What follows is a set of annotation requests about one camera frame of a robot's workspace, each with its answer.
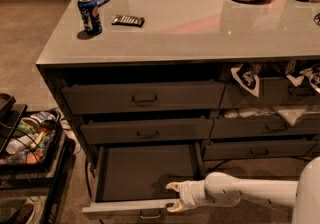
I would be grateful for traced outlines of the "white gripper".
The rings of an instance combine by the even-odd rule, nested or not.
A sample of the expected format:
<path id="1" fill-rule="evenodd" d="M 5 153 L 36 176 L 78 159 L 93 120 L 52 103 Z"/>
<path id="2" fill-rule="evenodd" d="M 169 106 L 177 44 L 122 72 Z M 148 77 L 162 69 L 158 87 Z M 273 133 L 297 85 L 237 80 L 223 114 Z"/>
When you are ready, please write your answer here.
<path id="1" fill-rule="evenodd" d="M 166 189 L 180 191 L 180 200 L 176 200 L 172 206 L 167 207 L 170 213 L 194 209 L 208 203 L 204 181 L 170 182 L 166 185 Z"/>

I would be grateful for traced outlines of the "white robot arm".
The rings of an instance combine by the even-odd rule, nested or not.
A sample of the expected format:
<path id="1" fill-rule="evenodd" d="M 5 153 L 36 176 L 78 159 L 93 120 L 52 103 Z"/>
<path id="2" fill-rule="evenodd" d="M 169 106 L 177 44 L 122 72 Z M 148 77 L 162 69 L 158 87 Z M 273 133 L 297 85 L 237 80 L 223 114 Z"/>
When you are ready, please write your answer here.
<path id="1" fill-rule="evenodd" d="M 298 181 L 243 179 L 212 172 L 200 181 L 170 182 L 167 189 L 179 198 L 171 213 L 201 206 L 233 207 L 240 200 L 270 208 L 293 209 L 292 224 L 320 224 L 320 158 L 310 161 Z"/>

